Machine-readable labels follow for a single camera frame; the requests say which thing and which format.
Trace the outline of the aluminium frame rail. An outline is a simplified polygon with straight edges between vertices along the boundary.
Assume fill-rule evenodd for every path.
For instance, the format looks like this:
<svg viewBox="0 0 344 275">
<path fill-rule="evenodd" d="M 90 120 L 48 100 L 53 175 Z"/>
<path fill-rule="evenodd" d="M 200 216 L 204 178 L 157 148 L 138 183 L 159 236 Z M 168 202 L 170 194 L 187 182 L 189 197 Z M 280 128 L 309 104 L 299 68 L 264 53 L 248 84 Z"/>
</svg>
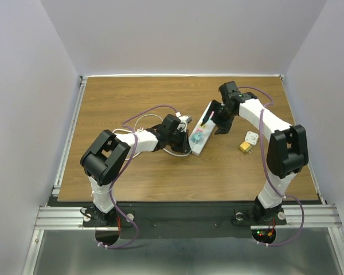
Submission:
<svg viewBox="0 0 344 275">
<path fill-rule="evenodd" d="M 85 253 L 85 259 L 81 265 L 86 267 L 92 262 L 97 270 L 108 274 L 115 274 L 115 269 L 109 269 L 106 266 L 106 259 L 97 256 L 96 252 L 102 249 L 118 251 L 127 249 L 142 262 L 146 261 L 146 256 L 142 254 L 142 248 L 154 248 L 159 243 L 173 243 L 176 245 L 185 245 L 189 250 L 196 251 L 201 247 L 211 248 L 219 241 L 229 241 L 231 244 L 237 244 L 243 240 L 249 240 L 252 246 L 248 248 L 248 255 L 253 256 L 256 248 L 265 248 L 273 244 L 273 238 L 279 230 L 294 230 L 301 232 L 313 230 L 320 232 L 317 239 L 317 246 L 324 246 L 331 253 L 332 262 L 335 270 L 344 273 L 343 252 L 344 245 L 342 239 L 342 222 L 335 205 L 322 204 L 320 201 L 305 201 L 301 205 L 292 202 L 286 202 L 282 208 L 287 223 L 281 226 L 272 226 L 261 234 L 258 227 L 254 227 L 255 235 L 251 238 L 177 238 L 177 239 L 140 239 L 139 228 L 134 223 L 132 226 L 135 235 L 131 239 L 122 239 L 115 228 L 105 231 L 104 237 L 96 235 L 96 229 L 83 226 L 83 215 L 81 209 L 91 205 L 84 202 L 61 203 L 57 201 L 57 192 L 60 190 L 60 183 L 56 182 L 53 187 L 53 194 L 50 197 L 49 204 L 41 207 L 38 211 L 34 233 L 32 236 L 29 252 L 24 266 L 24 274 L 39 274 L 40 260 L 45 250 L 45 237 L 49 231 L 57 233 L 89 231 L 94 234 L 95 246 Z"/>
</svg>

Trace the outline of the white power strip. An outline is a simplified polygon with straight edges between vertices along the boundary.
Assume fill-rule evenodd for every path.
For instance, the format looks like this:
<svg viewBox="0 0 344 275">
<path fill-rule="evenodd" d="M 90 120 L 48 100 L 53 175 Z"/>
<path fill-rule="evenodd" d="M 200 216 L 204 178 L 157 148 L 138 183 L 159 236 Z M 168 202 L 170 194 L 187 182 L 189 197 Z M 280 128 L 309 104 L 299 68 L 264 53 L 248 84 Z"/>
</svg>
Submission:
<svg viewBox="0 0 344 275">
<path fill-rule="evenodd" d="M 189 136 L 189 145 L 191 148 L 191 153 L 196 156 L 199 156 L 201 154 L 205 144 L 207 143 L 210 135 L 216 127 L 216 125 L 211 121 L 211 117 L 214 114 L 214 112 L 210 114 L 208 121 L 204 125 L 201 125 L 203 118 L 205 117 L 209 109 L 209 106 L 210 103 L 207 105 L 198 123 L 196 124 L 196 126 L 192 130 L 192 133 Z"/>
</svg>

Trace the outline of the white square charger plug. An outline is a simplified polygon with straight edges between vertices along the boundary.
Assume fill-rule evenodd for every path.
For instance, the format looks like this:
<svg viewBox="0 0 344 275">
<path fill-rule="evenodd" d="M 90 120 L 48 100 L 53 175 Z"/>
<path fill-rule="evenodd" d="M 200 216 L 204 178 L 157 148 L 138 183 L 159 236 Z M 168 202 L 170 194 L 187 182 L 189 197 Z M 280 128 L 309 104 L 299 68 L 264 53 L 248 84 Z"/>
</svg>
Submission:
<svg viewBox="0 0 344 275">
<path fill-rule="evenodd" d="M 245 141 L 250 145 L 255 146 L 259 141 L 259 134 L 252 131 L 248 131 L 245 136 Z"/>
</svg>

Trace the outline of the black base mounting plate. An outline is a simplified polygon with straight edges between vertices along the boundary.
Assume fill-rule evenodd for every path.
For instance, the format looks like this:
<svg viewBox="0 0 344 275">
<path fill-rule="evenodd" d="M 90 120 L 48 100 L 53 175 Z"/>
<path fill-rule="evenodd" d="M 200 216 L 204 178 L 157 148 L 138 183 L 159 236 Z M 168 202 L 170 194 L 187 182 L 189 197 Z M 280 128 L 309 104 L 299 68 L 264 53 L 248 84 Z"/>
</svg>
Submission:
<svg viewBox="0 0 344 275">
<path fill-rule="evenodd" d="M 254 227 L 261 234 L 287 223 L 281 206 L 262 210 L 253 201 L 230 202 L 118 202 L 121 213 L 103 214 L 95 206 L 81 209 L 83 226 L 96 229 L 98 237 L 116 229 L 122 239 L 251 238 Z"/>
</svg>

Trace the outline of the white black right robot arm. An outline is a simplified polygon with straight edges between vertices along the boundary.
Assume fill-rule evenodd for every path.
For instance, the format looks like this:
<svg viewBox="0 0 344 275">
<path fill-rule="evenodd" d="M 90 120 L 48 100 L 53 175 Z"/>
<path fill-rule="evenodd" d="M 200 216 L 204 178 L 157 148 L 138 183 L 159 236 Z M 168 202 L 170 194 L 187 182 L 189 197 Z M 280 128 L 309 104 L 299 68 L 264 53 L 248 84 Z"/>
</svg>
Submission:
<svg viewBox="0 0 344 275">
<path fill-rule="evenodd" d="M 222 84 L 218 90 L 222 100 L 211 101 L 201 123 L 212 121 L 216 134 L 226 134 L 239 116 L 259 130 L 260 140 L 268 140 L 268 151 L 261 147 L 266 182 L 252 210 L 256 223 L 266 223 L 280 212 L 283 199 L 288 197 L 288 186 L 308 164 L 306 130 L 278 118 L 252 92 L 240 92 L 234 81 Z"/>
</svg>

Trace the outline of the teal charger plug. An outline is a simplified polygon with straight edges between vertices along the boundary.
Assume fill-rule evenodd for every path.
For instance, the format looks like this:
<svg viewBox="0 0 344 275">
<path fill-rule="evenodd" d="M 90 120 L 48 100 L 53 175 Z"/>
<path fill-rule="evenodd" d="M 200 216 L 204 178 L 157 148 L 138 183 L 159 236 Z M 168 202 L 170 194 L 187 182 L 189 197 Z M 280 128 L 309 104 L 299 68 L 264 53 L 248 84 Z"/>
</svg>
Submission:
<svg viewBox="0 0 344 275">
<path fill-rule="evenodd" d="M 203 132 L 196 132 L 196 133 L 193 133 L 192 136 L 191 136 L 190 141 L 191 141 L 193 144 L 202 144 L 203 141 L 204 141 Z"/>
</svg>

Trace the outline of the yellow usb charger plug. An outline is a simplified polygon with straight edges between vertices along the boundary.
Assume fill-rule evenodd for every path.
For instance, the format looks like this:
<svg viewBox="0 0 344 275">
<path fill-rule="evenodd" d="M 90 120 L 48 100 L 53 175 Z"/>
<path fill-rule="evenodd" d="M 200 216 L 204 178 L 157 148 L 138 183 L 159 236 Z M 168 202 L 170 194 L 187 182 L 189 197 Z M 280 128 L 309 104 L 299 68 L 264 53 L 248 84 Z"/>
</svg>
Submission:
<svg viewBox="0 0 344 275">
<path fill-rule="evenodd" d="M 251 154 L 252 153 L 252 145 L 248 142 L 242 142 L 239 145 L 239 150 L 244 154 Z"/>
</svg>

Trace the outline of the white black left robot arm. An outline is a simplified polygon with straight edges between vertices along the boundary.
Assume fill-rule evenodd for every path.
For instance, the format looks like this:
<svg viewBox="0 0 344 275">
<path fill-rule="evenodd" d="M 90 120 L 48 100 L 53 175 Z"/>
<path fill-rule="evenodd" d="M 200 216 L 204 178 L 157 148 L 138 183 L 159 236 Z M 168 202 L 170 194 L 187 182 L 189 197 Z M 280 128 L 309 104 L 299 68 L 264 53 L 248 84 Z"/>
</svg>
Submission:
<svg viewBox="0 0 344 275">
<path fill-rule="evenodd" d="M 191 149 L 188 141 L 190 116 L 168 114 L 161 123 L 125 134 L 102 131 L 80 159 L 93 192 L 93 210 L 84 215 L 104 226 L 113 224 L 117 214 L 112 202 L 112 184 L 120 177 L 130 160 L 143 152 L 166 147 L 180 155 Z"/>
</svg>

